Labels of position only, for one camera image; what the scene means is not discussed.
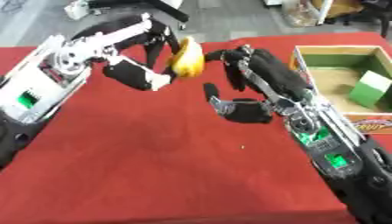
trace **red felt surface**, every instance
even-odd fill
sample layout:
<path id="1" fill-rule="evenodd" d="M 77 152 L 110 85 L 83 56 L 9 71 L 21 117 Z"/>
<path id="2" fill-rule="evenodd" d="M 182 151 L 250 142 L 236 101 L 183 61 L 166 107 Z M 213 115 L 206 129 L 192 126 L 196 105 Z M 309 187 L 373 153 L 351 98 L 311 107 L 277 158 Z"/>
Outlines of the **red felt surface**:
<path id="1" fill-rule="evenodd" d="M 242 44 L 268 48 L 285 62 L 295 45 L 380 45 L 392 53 L 373 33 L 244 38 L 204 47 L 208 52 Z M 30 50 L 1 48 L 0 72 Z M 129 53 L 142 56 L 140 49 Z M 137 92 L 95 69 L 0 173 L 0 223 L 198 217 L 215 218 L 190 222 L 353 222 L 280 118 L 271 125 L 226 122 L 205 102 L 207 81 L 227 99 L 256 96 L 231 90 L 218 62 L 201 77 L 159 92 Z M 376 138 L 392 146 L 390 136 Z"/>

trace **cardboard box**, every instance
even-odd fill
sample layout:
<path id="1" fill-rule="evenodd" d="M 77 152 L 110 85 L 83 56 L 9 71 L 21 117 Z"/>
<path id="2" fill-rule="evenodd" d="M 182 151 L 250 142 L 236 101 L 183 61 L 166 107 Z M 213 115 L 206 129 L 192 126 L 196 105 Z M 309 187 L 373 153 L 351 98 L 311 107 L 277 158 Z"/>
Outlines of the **cardboard box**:
<path id="1" fill-rule="evenodd" d="M 326 97 L 363 133 L 392 134 L 392 87 L 374 108 L 348 99 L 361 76 L 372 71 L 392 79 L 392 60 L 377 45 L 296 46 L 290 68 L 315 83 Z"/>

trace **wire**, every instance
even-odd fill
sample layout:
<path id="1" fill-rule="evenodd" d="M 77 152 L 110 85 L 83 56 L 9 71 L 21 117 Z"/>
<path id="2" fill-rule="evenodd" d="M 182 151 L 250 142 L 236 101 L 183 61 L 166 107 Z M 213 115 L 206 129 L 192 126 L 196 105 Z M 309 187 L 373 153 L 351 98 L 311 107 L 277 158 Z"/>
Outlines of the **wire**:
<path id="1" fill-rule="evenodd" d="M 21 10 L 27 0 L 5 0 L 0 12 L 13 13 Z"/>

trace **green cube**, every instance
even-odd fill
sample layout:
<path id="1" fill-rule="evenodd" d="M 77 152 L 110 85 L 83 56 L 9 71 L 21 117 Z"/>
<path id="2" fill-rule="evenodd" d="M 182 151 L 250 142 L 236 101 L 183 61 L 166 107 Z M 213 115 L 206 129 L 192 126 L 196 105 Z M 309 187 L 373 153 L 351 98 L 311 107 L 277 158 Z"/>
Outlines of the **green cube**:
<path id="1" fill-rule="evenodd" d="M 387 92 L 392 80 L 367 71 L 350 92 L 348 98 L 360 105 L 372 108 Z"/>

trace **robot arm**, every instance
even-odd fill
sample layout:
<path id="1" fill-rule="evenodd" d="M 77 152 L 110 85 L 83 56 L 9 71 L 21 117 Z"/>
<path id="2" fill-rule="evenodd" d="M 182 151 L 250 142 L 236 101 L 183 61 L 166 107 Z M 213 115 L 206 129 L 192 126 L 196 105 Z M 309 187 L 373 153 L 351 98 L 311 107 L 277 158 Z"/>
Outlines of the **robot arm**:
<path id="1" fill-rule="evenodd" d="M 156 73 L 152 69 L 166 42 L 178 59 L 172 59 L 163 74 Z M 146 64 L 121 55 L 122 50 L 134 45 L 143 45 Z M 188 38 L 180 47 L 170 27 L 147 13 L 98 24 L 70 41 L 61 35 L 49 37 L 1 79 L 0 169 L 87 82 L 94 63 L 105 62 L 103 73 L 131 88 L 157 91 L 177 77 L 201 73 L 200 59 L 181 64 L 189 60 L 189 54 L 204 59 L 201 46 Z"/>
<path id="2" fill-rule="evenodd" d="M 268 122 L 272 112 L 278 113 L 357 221 L 392 223 L 391 156 L 371 136 L 362 135 L 311 83 L 268 51 L 249 45 L 209 53 L 206 60 L 222 60 L 234 89 L 250 87 L 265 97 L 252 101 L 251 108 L 244 102 L 221 101 L 214 84 L 205 84 L 206 98 L 219 115 L 240 123 L 247 116 L 247 122 L 256 123 Z"/>

